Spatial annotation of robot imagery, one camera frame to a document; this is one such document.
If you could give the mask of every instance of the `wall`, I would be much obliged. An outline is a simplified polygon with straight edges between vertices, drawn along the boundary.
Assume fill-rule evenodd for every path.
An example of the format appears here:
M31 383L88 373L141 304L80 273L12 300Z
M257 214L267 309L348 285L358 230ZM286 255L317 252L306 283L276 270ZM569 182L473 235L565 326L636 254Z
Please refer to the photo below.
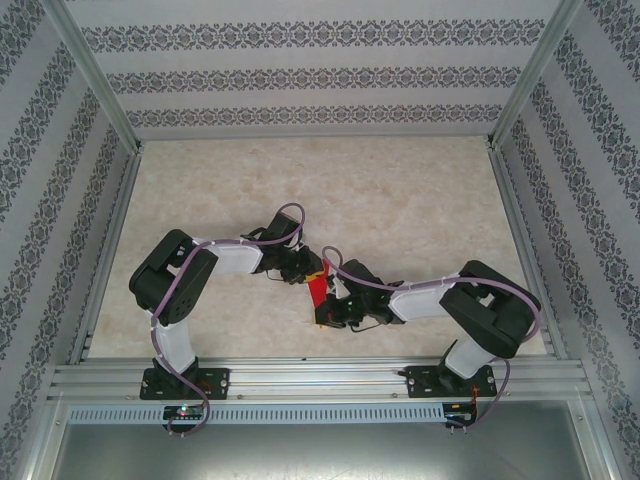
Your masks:
M579 9L503 146L569 353L640 478L640 1Z
M129 153L37 1L0 5L0 479L75 340Z
M67 3L143 139L490 133L558 0Z

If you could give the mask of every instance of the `beige surface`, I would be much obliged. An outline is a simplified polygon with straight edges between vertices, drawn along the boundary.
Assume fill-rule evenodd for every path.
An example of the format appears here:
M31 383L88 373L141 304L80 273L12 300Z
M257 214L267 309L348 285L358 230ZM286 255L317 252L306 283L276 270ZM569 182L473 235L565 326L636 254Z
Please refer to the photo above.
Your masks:
M90 355L153 355L128 281L167 231L238 236L290 201L307 210L311 248L335 245L384 281L442 277L477 258L523 283L479 137L151 142ZM441 355L461 332L450 318L432 318L356 335L317 327L312 313L306 285L213 278L189 317L194 349L216 357ZM545 353L539 336L520 353Z

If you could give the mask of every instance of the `robotic arm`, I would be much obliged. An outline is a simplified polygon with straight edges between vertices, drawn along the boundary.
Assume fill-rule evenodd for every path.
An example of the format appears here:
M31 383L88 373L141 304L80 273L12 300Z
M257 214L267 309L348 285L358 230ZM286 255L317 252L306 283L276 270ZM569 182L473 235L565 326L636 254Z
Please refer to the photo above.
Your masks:
M457 275L441 281L384 284L355 259L336 266L323 251L323 261L302 242L303 222L304 215L298 222L281 208L268 227L240 240L205 242L172 230L138 267L129 289L150 318L157 315L154 341L159 354L153 362L166 398L193 396L191 387L176 377L177 372L193 384L198 380L198 359L185 319L209 277L216 275L277 270L286 283L308 283L316 323L333 328L357 331L365 316L387 325L450 315L466 334L447 350L432 381L438 391L452 396L466 392L468 379L496 357L512 358L534 333L528 335L535 317L532 307L539 310L539 302L482 262L472 260ZM177 268L180 278L173 285L172 270ZM172 286L175 290L168 295ZM340 288L346 294L340 295Z

